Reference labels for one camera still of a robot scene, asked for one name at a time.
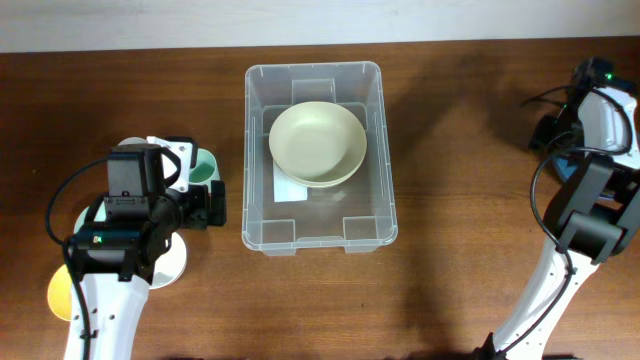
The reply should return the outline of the mint green plastic cup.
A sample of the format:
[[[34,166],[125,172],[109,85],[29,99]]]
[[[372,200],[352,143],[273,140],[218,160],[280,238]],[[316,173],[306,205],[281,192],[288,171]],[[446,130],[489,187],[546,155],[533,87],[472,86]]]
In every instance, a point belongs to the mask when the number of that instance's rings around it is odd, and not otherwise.
[[[219,168],[215,156],[208,150],[199,148],[196,165],[190,170],[189,183],[209,185],[220,179]]]

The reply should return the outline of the dark blue bowl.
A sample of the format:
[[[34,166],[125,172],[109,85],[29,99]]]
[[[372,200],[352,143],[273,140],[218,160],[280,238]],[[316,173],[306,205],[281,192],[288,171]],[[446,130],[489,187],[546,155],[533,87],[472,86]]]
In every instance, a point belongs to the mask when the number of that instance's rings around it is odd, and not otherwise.
[[[551,164],[559,181],[564,184],[575,173],[584,159],[585,154],[583,152],[552,153]]]

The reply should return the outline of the beige bowl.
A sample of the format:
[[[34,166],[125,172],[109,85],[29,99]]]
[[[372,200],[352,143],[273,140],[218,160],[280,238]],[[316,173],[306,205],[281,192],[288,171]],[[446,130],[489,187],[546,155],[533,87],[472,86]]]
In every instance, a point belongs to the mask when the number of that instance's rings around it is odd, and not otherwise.
[[[361,167],[365,153],[355,151],[285,150],[272,151],[280,170],[297,184],[328,188],[345,182]]]

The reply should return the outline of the cream bowl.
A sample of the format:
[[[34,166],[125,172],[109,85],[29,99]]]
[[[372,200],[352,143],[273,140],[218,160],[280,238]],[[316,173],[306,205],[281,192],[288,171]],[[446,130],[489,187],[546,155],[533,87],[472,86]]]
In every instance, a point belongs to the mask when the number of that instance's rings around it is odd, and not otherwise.
[[[364,126],[345,107],[321,101],[291,106],[274,121],[269,133],[269,150],[355,151],[367,153]]]

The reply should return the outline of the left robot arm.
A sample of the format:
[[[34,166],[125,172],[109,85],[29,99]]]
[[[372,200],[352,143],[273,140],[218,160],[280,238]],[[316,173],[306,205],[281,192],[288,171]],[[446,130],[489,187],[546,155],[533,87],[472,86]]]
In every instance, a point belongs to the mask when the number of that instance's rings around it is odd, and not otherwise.
[[[179,229],[226,222],[223,182],[173,189],[162,159],[179,160],[153,144],[120,145],[104,158],[108,191],[95,201],[106,218],[87,218],[66,238],[63,259],[72,282],[67,359],[128,359],[154,278],[156,261]]]

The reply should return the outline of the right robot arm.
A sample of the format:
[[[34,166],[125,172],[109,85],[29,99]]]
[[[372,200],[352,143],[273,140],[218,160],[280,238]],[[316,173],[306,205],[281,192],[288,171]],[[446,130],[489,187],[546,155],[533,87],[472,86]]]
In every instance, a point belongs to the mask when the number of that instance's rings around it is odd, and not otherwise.
[[[624,251],[639,229],[639,144],[634,85],[611,72],[582,74],[563,86],[567,99],[543,117],[530,148],[545,152],[530,187],[546,166],[574,166],[544,211],[530,196],[545,234],[537,267],[513,312],[475,359],[541,359],[546,344],[586,280]]]

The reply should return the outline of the white small bowl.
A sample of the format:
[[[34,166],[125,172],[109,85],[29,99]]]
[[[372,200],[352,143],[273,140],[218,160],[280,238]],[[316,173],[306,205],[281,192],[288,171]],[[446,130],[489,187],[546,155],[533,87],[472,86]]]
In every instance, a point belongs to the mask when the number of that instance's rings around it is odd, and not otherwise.
[[[155,262],[151,290],[160,289],[176,282],[187,265],[187,248],[183,238],[174,232],[171,236],[171,247]]]

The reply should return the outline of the mint green small bowl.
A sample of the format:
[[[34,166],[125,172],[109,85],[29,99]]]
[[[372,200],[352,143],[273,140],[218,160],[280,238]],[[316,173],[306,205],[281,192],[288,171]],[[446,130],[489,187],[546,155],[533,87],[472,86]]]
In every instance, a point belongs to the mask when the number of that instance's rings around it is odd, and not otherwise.
[[[86,214],[88,213],[88,210],[89,208],[86,207],[76,219],[73,233],[77,233],[81,229],[82,225],[85,223],[85,218],[86,218]],[[97,210],[94,220],[96,222],[104,222],[105,219],[106,219],[105,205],[101,204]]]

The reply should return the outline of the grey plastic cup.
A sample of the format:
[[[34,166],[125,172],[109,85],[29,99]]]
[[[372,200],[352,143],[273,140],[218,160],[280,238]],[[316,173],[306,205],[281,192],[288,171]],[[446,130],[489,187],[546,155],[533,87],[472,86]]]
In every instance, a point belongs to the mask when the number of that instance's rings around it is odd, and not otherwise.
[[[147,140],[142,137],[128,137],[118,143],[118,146],[148,144]]]

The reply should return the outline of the clear plastic storage bin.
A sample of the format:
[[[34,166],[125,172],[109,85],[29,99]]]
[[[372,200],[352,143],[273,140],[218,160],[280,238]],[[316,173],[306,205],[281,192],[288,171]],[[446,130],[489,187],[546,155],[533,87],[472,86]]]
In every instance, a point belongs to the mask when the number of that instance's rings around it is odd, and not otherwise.
[[[308,199],[275,203],[269,133],[289,107],[307,101],[341,105],[359,119],[368,147],[359,170]],[[269,256],[341,247],[372,252],[398,234],[382,74],[371,61],[254,65],[245,74],[242,241]]]

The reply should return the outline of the yellow small bowl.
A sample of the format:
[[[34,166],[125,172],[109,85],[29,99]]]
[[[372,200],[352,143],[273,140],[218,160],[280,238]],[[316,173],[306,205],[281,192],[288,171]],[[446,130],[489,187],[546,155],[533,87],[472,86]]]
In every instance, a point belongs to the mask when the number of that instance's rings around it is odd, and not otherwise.
[[[47,303],[51,312],[59,319],[69,322],[72,313],[72,282],[65,265],[56,270],[47,289]]]

